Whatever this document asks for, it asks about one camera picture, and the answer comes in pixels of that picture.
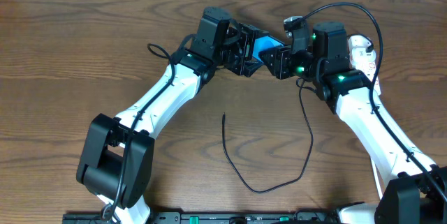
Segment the wooden table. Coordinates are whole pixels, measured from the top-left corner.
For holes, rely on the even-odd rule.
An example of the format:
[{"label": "wooden table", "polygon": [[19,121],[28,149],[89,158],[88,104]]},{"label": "wooden table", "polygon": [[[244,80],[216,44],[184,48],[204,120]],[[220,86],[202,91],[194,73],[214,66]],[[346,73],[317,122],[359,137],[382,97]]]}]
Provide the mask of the wooden table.
[{"label": "wooden table", "polygon": [[[75,180],[85,136],[98,113],[114,116],[160,78],[166,61],[147,51],[148,42],[173,52],[196,32],[206,6],[286,40],[284,18],[336,1],[361,3],[377,18],[385,41],[381,99],[407,135],[446,165],[447,0],[0,0],[0,222],[60,223],[67,211],[100,210]],[[310,22],[324,20],[377,42],[371,22],[353,8]],[[266,68],[251,78],[220,70],[157,139],[148,205],[295,211],[378,202],[356,136],[314,94],[304,91],[303,101],[315,136],[304,177],[250,193],[222,151],[222,112],[229,153],[257,189],[299,174],[309,132],[295,78],[276,80]]]}]

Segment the wood grain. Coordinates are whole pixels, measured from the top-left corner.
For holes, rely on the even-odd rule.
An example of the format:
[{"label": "wood grain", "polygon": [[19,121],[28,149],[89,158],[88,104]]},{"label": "wood grain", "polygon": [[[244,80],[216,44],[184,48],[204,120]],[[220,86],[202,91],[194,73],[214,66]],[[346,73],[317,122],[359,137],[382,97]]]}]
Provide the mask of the wood grain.
[{"label": "wood grain", "polygon": [[[368,7],[385,41],[382,101],[407,135],[439,165],[447,164],[447,0],[0,0],[0,223],[60,223],[67,211],[102,204],[75,180],[90,121],[139,99],[166,61],[148,42],[175,50],[197,29],[206,6],[282,40],[282,20],[326,3]],[[352,8],[333,8],[310,22],[337,20],[349,33],[377,41]],[[254,195],[297,176],[309,146],[295,80],[265,68],[253,77],[227,70],[185,104],[156,142],[151,207],[183,211],[294,211],[354,201],[377,202],[369,157],[325,103],[304,92],[314,150],[297,184]]]}]

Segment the wooden surface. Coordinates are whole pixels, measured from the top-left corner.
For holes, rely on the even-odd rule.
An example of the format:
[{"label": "wooden surface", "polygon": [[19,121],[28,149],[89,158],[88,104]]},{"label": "wooden surface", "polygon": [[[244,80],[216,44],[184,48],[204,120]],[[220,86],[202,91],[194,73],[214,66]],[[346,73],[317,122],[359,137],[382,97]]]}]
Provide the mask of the wooden surface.
[{"label": "wooden surface", "polygon": [[[172,52],[197,30],[206,6],[285,40],[282,20],[330,2],[352,1],[377,18],[385,41],[382,101],[421,150],[447,165],[447,0],[0,0],[0,223],[60,223],[67,211],[102,203],[76,182],[91,120],[139,99]],[[344,22],[348,33],[377,42],[352,8],[310,22]],[[145,199],[184,211],[294,211],[355,201],[377,202],[369,156],[356,136],[315,95],[303,91],[314,150],[297,184],[250,193],[221,147],[254,188],[295,178],[309,146],[295,78],[266,68],[251,78],[220,70],[169,121],[156,141]]]}]

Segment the blue object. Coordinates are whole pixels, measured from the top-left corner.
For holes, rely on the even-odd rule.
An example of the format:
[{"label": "blue object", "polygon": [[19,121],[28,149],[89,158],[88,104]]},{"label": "blue object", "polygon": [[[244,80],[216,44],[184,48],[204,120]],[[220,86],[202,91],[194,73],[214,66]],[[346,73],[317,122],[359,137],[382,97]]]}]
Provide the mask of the blue object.
[{"label": "blue object", "polygon": [[283,46],[283,44],[281,42],[279,42],[278,40],[276,40],[272,37],[269,37],[269,36],[264,36],[262,38],[258,38],[254,41],[252,56],[254,58],[256,58],[257,60],[262,61],[259,58],[259,52],[261,52],[263,50],[268,50],[268,49],[276,47],[276,46]]}]

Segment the white cord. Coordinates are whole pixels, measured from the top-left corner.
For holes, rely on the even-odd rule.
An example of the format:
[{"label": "white cord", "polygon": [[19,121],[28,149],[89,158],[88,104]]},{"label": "white cord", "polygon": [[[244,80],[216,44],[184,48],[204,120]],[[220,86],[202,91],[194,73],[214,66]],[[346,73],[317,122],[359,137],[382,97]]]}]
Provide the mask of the white cord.
[{"label": "white cord", "polygon": [[377,193],[379,194],[379,199],[382,200],[383,193],[380,187],[379,176],[377,175],[377,167],[376,163],[372,160],[372,158],[371,158],[371,166],[372,166],[372,174],[374,175],[374,180],[376,182]]}]

